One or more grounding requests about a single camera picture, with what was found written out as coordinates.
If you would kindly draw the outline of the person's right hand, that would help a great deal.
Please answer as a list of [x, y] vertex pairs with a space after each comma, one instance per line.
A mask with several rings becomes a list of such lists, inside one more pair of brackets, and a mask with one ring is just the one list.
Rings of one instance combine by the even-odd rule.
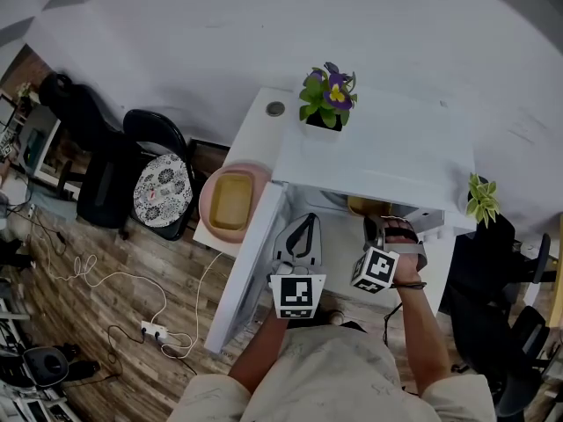
[[[409, 221], [396, 217], [384, 218], [385, 243], [393, 244], [417, 244], [418, 238], [413, 232]], [[395, 284], [408, 284], [420, 282], [421, 278], [417, 270], [418, 255], [411, 253], [400, 253], [397, 269], [394, 276]]]

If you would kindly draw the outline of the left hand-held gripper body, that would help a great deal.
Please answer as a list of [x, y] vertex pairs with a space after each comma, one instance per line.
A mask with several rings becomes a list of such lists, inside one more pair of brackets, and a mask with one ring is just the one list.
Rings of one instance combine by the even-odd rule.
[[279, 319], [312, 319], [325, 287], [326, 275], [307, 266], [275, 259], [268, 285]]

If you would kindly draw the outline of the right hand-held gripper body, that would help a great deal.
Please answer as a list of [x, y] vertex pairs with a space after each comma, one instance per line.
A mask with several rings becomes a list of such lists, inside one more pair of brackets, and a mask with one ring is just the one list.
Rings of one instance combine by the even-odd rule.
[[426, 283], [422, 279], [420, 282], [408, 284], [394, 283], [400, 253], [418, 255], [417, 270], [419, 274], [421, 268], [428, 263], [422, 241], [418, 240], [417, 244], [387, 245], [384, 238], [379, 244], [371, 243], [355, 262], [350, 281], [351, 286], [373, 295], [390, 288], [423, 289]]

